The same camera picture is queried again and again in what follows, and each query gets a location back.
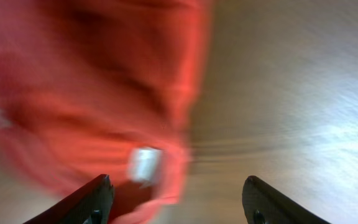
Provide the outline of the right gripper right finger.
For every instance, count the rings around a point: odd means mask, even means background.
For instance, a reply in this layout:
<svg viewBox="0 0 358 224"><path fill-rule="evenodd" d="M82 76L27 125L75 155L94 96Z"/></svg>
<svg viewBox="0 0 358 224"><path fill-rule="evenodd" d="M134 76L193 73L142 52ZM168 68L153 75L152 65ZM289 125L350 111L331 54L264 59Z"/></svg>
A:
<svg viewBox="0 0 358 224"><path fill-rule="evenodd" d="M242 206L248 224L329 224L254 175L244 182Z"/></svg>

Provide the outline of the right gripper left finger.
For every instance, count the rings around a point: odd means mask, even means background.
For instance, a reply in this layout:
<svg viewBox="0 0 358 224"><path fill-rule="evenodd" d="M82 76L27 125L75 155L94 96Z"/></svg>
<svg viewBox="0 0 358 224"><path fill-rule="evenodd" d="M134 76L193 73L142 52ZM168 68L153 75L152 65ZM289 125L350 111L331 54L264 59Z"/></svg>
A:
<svg viewBox="0 0 358 224"><path fill-rule="evenodd" d="M109 176L101 174L24 224L107 224L113 200Z"/></svg>

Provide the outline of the orange red t-shirt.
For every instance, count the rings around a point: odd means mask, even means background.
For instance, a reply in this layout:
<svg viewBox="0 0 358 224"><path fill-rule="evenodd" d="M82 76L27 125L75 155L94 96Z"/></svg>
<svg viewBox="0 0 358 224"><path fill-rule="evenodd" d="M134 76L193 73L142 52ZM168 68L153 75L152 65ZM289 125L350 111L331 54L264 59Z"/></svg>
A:
<svg viewBox="0 0 358 224"><path fill-rule="evenodd" d="M183 192L213 9L200 0L0 1L0 223L106 174L109 223Z"/></svg>

